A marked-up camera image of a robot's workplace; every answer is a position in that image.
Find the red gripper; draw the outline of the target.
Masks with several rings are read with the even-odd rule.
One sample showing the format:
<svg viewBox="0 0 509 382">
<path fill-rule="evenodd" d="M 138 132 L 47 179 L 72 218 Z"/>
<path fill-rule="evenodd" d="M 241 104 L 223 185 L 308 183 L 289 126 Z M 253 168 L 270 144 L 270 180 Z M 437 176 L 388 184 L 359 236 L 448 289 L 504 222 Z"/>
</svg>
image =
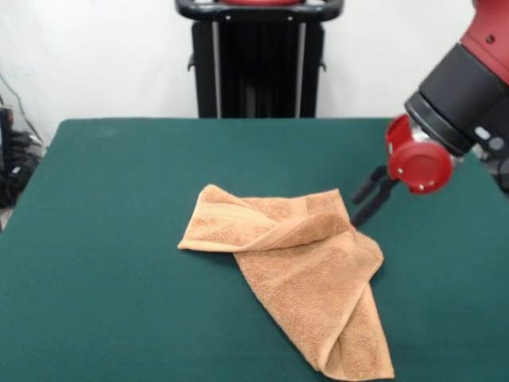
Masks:
<svg viewBox="0 0 509 382">
<path fill-rule="evenodd" d="M 360 228 L 388 201 L 398 180 L 416 194 L 434 193 L 453 175 L 453 156 L 404 114 L 393 119 L 386 132 L 387 166 L 381 165 L 367 176 L 351 195 L 360 204 L 375 189 L 377 192 L 350 218 Z"/>
</svg>

